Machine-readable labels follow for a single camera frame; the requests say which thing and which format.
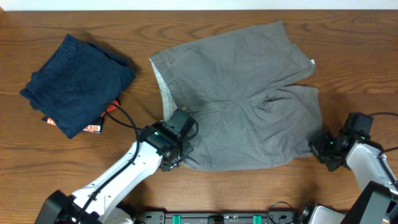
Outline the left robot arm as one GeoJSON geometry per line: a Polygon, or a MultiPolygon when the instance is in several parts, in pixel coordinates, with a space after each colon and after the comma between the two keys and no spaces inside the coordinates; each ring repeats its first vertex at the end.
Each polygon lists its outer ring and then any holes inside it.
{"type": "Polygon", "coordinates": [[[198,131],[197,122],[159,121],[146,126],[128,152],[97,179],[69,196],[60,190],[50,195],[36,223],[133,223],[118,204],[158,169],[178,167],[193,151],[191,131],[198,131]]]}

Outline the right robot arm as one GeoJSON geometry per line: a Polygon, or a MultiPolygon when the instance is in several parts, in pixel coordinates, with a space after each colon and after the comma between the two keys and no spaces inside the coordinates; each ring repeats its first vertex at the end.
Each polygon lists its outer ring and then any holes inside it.
{"type": "Polygon", "coordinates": [[[346,131],[335,138],[327,134],[310,147],[329,170],[350,169],[361,194],[346,213],[315,204],[298,216],[297,223],[397,223],[397,177],[380,144],[367,134],[346,131]]]}

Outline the grey shorts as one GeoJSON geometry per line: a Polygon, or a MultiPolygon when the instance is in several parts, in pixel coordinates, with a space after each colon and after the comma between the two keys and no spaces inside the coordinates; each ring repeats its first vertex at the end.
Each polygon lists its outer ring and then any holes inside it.
{"type": "Polygon", "coordinates": [[[187,42],[150,56],[164,118],[198,123],[184,164],[195,170],[266,169],[311,154],[322,128],[318,90],[300,81],[315,62],[282,22],[187,42]]]}

